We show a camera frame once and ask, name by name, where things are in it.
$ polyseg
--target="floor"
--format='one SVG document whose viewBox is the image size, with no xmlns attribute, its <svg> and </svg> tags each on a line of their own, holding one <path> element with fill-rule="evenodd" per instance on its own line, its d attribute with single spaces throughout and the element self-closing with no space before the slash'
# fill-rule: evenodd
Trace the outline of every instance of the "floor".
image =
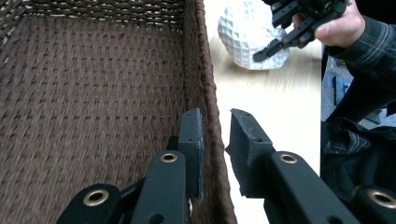
<svg viewBox="0 0 396 224">
<path fill-rule="evenodd" d="M 353 79 L 342 62 L 338 62 L 334 58 L 329 58 L 321 88 L 321 120 L 329 117 L 335 109 L 334 77 L 343 78 L 346 82 L 350 82 Z M 396 115 L 386 117 L 386 108 L 381 109 L 378 113 L 379 123 L 372 122 L 369 119 L 363 119 L 360 125 L 367 129 L 373 129 L 378 126 L 396 126 Z"/>
</svg>

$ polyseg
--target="sleeve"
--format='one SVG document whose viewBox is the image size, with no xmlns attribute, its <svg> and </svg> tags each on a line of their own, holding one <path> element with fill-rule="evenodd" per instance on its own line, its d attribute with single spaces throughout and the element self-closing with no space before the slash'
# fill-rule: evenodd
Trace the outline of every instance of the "sleeve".
<svg viewBox="0 0 396 224">
<path fill-rule="evenodd" d="M 365 30 L 352 47 L 347 50 L 331 47 L 329 54 L 344 60 L 348 69 L 360 76 L 396 83 L 396 26 L 364 19 Z"/>
</svg>

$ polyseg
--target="woven surface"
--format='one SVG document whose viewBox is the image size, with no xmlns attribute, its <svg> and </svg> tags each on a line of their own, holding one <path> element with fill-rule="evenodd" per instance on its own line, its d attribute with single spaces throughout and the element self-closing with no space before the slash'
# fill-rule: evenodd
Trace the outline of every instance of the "woven surface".
<svg viewBox="0 0 396 224">
<path fill-rule="evenodd" d="M 39 2 L 50 5 L 23 3 Z M 236 222 L 202 1 L 178 4 L 174 21 L 155 25 L 2 6 L 15 8 L 0 21 L 1 223 L 54 223 L 89 185 L 132 185 L 195 107 L 204 115 L 205 192 L 191 222 Z"/>
</svg>

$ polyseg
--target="hand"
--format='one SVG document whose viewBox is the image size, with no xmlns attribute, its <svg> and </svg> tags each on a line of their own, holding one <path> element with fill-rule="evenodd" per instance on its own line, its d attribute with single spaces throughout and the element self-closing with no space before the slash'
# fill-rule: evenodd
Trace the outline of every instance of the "hand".
<svg viewBox="0 0 396 224">
<path fill-rule="evenodd" d="M 351 3 L 340 18 L 320 25 L 315 31 L 315 38 L 327 46 L 350 48 L 365 29 L 365 20 L 359 13 L 355 0 L 351 0 Z M 303 18 L 301 15 L 295 15 L 293 20 L 298 26 Z"/>
</svg>

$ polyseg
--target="wooden table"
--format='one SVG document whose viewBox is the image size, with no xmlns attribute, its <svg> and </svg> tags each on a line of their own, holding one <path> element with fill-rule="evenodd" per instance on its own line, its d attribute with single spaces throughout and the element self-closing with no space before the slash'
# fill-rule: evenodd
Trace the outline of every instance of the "wooden table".
<svg viewBox="0 0 396 224">
<path fill-rule="evenodd" d="M 228 146 L 232 108 L 251 113 L 269 135 L 277 151 L 302 156 L 318 173 L 320 144 L 320 58 L 318 41 L 304 49 L 293 48 L 279 69 L 248 71 L 238 67 L 218 35 L 218 21 L 230 0 L 204 0 L 222 129 Z M 225 153 L 231 196 L 238 223 L 268 223 L 263 199 L 246 199 L 239 193 L 228 154 Z"/>
</svg>

